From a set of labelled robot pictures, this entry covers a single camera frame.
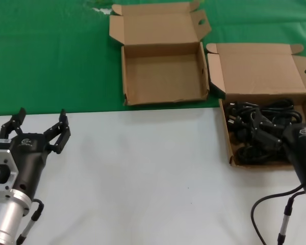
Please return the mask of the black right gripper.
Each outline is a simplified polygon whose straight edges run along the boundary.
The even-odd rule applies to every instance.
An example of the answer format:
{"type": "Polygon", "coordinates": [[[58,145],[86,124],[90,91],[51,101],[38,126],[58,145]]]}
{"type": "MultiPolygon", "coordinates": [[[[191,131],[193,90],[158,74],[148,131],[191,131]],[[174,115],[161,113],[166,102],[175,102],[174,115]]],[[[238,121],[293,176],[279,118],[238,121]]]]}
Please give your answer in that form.
{"type": "MultiPolygon", "coordinates": [[[[253,116],[253,130],[265,132],[254,132],[253,138],[262,146],[271,150],[279,150],[282,141],[269,133],[282,133],[284,126],[274,124],[256,109],[253,116]]],[[[288,126],[283,134],[284,148],[288,160],[292,163],[294,170],[301,182],[306,185],[306,123],[288,126]]]]}

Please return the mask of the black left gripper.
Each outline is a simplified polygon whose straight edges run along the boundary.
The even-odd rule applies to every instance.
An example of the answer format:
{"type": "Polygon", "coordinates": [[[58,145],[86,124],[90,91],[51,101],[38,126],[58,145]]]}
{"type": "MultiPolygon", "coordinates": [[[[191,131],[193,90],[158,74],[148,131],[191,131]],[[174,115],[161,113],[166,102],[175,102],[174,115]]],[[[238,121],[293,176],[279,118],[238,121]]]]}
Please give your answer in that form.
{"type": "Polygon", "coordinates": [[[2,125],[0,139],[8,139],[10,133],[16,132],[12,138],[10,151],[18,169],[18,175],[13,189],[19,190],[33,199],[40,181],[42,171],[50,152],[60,154],[68,142],[71,132],[68,117],[61,110],[59,121],[43,134],[24,133],[21,125],[25,119],[26,110],[21,107],[8,122],[2,125]]]}

